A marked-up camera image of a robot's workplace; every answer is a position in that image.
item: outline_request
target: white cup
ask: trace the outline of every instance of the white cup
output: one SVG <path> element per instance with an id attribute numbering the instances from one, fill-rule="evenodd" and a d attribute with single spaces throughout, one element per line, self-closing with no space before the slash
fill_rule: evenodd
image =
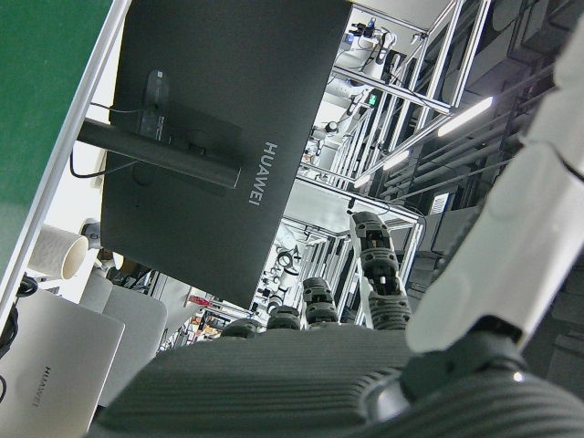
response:
<path id="1" fill-rule="evenodd" d="M 88 249 L 87 237 L 43 225 L 28 266 L 48 276 L 69 280 L 81 267 Z"/>

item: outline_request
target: ceiling light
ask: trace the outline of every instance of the ceiling light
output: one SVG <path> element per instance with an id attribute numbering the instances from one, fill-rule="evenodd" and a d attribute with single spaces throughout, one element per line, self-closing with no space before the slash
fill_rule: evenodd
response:
<path id="1" fill-rule="evenodd" d="M 363 175 L 360 178 L 358 178 L 356 182 L 353 183 L 353 187 L 357 189 L 361 187 L 363 184 L 368 183 L 370 179 L 371 175 Z"/>
<path id="2" fill-rule="evenodd" d="M 473 107 L 467 109 L 466 111 L 461 112 L 458 116 L 454 117 L 448 123 L 445 123 L 439 130 L 438 130 L 438 137 L 442 137 L 446 135 L 451 130 L 455 130 L 459 126 L 463 125 L 473 117 L 476 117 L 481 112 L 487 110 L 491 104 L 493 103 L 493 96 L 490 98 L 486 98 L 478 102 Z"/>
<path id="3" fill-rule="evenodd" d="M 410 151 L 403 151 L 398 153 L 397 155 L 392 155 L 388 160 L 383 164 L 383 170 L 387 171 L 391 169 L 393 166 L 399 164 L 400 162 L 404 161 L 406 158 L 410 156 Z"/>

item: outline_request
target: monitor back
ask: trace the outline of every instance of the monitor back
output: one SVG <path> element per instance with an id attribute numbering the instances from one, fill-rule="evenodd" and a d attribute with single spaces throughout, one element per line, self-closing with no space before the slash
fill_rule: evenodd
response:
<path id="1" fill-rule="evenodd" d="M 155 107 L 164 116 L 156 134 L 162 141 L 204 150 L 241 166 L 241 174 L 235 189 L 147 164 L 108 175 L 102 244 L 247 307 L 349 10 L 341 0 L 133 2 L 115 106 Z M 156 91 L 145 91 L 152 71 L 166 81 L 159 89 L 168 98 L 157 105 Z M 111 121 L 156 131 L 142 113 L 112 114 Z M 110 153 L 107 165 L 126 161 Z"/>

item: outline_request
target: cable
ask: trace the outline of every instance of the cable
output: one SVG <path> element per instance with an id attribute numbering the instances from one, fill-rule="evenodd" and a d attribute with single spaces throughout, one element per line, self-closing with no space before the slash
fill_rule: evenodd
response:
<path id="1" fill-rule="evenodd" d="M 16 296 L 19 298 L 26 298 L 30 297 L 37 291 L 37 281 L 30 276 L 24 275 L 22 280 L 20 280 L 20 287 L 18 288 L 18 292 L 16 292 Z"/>
<path id="2" fill-rule="evenodd" d="M 71 153 L 69 155 L 69 170 L 71 171 L 71 174 L 76 178 L 95 178 L 96 176 L 109 175 L 110 173 L 121 171 L 122 169 L 130 167 L 130 166 L 136 164 L 137 162 L 138 162 L 138 160 L 134 160 L 132 162 L 127 162 L 126 164 L 122 164 L 119 167 L 114 167 L 113 169 L 109 169 L 106 171 L 82 174 L 82 173 L 75 172 L 75 168 L 73 165 L 73 150 L 71 149 Z"/>
<path id="3" fill-rule="evenodd" d="M 107 105 L 102 105 L 100 103 L 95 103 L 95 102 L 90 102 L 89 105 L 92 105 L 94 107 L 103 108 L 105 110 L 112 111 L 112 112 L 119 112 L 121 114 L 131 114 L 134 112 L 141 112 L 144 110 L 144 108 L 140 108 L 140 109 L 114 109 L 112 107 L 108 107 Z"/>
<path id="4" fill-rule="evenodd" d="M 6 396 L 6 390 L 8 389 L 8 384 L 6 383 L 6 379 L 0 375 L 0 382 L 2 382 L 2 392 L 0 393 L 0 403 Z"/>

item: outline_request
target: silver laptop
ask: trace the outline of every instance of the silver laptop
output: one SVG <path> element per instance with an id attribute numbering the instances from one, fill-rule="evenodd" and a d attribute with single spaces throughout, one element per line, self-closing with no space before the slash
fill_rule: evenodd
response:
<path id="1" fill-rule="evenodd" d="M 2 438 L 87 431 L 124 325 L 45 290 L 18 301 L 18 334 L 0 359 Z"/>

